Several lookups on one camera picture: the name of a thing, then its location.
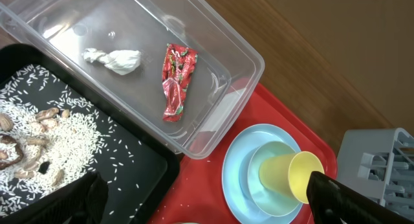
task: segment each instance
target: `brown wooden surface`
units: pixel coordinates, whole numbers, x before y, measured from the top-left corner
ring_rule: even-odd
[[[348,129],[392,127],[265,0],[206,1],[265,59],[260,82],[336,153]],[[14,42],[0,30],[1,47]]]
[[[266,1],[393,125],[414,133],[413,0]]]

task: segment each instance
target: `crumpled wrapper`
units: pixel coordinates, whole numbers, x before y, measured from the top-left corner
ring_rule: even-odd
[[[106,68],[125,75],[134,71],[141,63],[141,52],[137,50],[115,50],[109,54],[98,49],[86,49],[82,54],[87,62],[98,61]]]
[[[198,52],[188,47],[169,43],[162,67],[162,88],[167,98],[163,120],[180,120],[188,85],[191,81]]]

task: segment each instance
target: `light blue plate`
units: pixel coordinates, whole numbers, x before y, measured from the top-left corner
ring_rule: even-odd
[[[261,211],[251,197],[246,196],[241,189],[239,171],[245,157],[251,158],[258,147],[272,141],[284,142],[294,151],[300,151],[295,140],[283,129],[270,124],[257,124],[246,128],[236,136],[224,158],[222,173],[224,198],[233,215],[241,223],[288,224],[298,215],[302,207],[300,203],[286,216],[270,216]]]

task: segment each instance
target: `yellow cup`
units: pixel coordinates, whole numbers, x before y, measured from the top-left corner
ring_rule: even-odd
[[[267,189],[308,204],[306,189],[313,171],[325,173],[317,156],[301,151],[265,160],[260,166],[259,178]]]

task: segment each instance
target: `black tray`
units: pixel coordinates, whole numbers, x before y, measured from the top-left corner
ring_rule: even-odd
[[[30,94],[20,96],[23,103],[30,102],[39,110],[48,109],[54,106],[47,104],[51,97],[57,100],[61,91],[69,85],[69,89],[72,89],[72,98],[83,96],[94,104],[89,111],[75,107],[72,109],[75,113],[88,114],[96,109],[99,112],[99,119],[96,121],[97,130],[102,134],[108,134],[105,133],[105,129],[107,131],[110,125],[107,121],[108,117],[116,122],[118,126],[115,133],[111,133],[111,138],[106,139],[108,146],[103,148],[101,153],[94,155],[98,161],[93,165],[94,168],[101,173],[103,179],[112,181],[108,184],[109,197],[102,223],[145,223],[179,174],[179,162],[175,154],[129,120],[126,114],[119,111],[112,103],[70,75],[67,70],[36,48],[24,44],[9,45],[0,50],[0,62],[2,62],[0,89],[18,70],[31,64],[46,68],[61,80],[52,83],[49,79],[42,91],[38,91],[38,87],[41,86],[38,80],[33,80],[34,83],[30,86],[26,82],[20,82],[17,89],[20,91],[24,89]],[[129,157],[129,151],[134,155],[132,158]],[[111,160],[110,157],[116,157],[116,161]],[[115,162],[124,164],[117,167],[116,174],[113,167]]]

